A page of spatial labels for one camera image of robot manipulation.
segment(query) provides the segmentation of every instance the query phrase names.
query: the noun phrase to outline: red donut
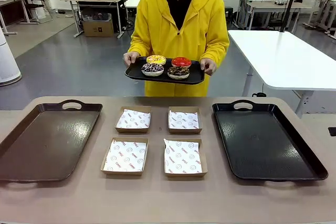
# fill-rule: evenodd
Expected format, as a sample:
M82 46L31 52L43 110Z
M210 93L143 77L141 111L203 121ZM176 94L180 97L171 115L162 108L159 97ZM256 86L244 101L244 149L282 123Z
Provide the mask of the red donut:
M184 57L177 57L172 60L173 67L184 67L188 68L191 66L191 60Z

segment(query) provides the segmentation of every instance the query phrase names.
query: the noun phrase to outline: person's right hand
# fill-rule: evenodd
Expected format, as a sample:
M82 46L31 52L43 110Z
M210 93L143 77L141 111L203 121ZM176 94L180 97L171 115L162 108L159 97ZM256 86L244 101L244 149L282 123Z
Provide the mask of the person's right hand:
M140 57L140 54L138 52L127 52L124 54L124 62L126 66L130 66L131 63L135 63L135 60L137 57Z

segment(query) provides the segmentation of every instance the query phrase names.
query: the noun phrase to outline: hand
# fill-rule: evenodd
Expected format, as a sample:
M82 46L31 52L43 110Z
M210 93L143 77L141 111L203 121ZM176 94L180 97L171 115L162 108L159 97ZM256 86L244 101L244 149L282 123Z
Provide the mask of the hand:
M216 72L217 64L209 58L203 58L200 62L201 69L205 70L204 72L209 76L212 76Z
M135 63L137 57L140 57L138 52L127 52L124 54L124 63L129 67L131 63Z

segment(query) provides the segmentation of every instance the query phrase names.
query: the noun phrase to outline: brown tray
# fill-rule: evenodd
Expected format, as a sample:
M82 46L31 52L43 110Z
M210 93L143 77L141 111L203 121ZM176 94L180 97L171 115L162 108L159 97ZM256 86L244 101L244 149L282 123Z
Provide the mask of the brown tray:
M64 108L67 103L81 108ZM102 104L37 105L0 144L0 180L63 180L74 171Z

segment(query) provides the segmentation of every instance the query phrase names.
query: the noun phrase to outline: black shirt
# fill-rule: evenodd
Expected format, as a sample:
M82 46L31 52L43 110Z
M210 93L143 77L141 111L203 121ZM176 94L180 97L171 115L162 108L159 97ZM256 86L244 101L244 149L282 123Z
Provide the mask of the black shirt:
M181 30L184 18L187 15L191 0L167 0L170 14L178 30Z

